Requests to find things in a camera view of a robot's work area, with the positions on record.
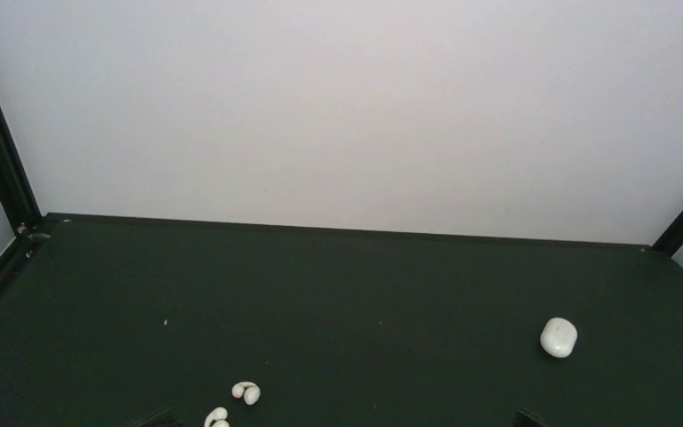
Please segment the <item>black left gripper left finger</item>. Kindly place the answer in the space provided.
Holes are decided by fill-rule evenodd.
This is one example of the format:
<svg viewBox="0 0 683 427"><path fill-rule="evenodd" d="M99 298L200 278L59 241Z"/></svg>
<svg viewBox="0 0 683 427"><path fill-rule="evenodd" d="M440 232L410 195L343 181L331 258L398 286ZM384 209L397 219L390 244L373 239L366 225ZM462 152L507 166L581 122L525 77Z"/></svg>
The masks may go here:
<svg viewBox="0 0 683 427"><path fill-rule="evenodd" d="M137 422L134 427L182 427L183 422L179 420L174 412L169 408L164 408Z"/></svg>

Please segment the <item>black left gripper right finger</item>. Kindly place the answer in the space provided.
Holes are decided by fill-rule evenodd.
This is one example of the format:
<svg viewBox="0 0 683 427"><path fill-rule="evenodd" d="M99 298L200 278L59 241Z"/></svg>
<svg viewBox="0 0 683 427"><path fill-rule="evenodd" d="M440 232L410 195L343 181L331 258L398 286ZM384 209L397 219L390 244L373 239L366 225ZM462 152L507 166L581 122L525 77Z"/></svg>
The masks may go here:
<svg viewBox="0 0 683 427"><path fill-rule="evenodd" d="M513 427L546 427L546 423L537 415L525 408L516 412L512 422Z"/></svg>

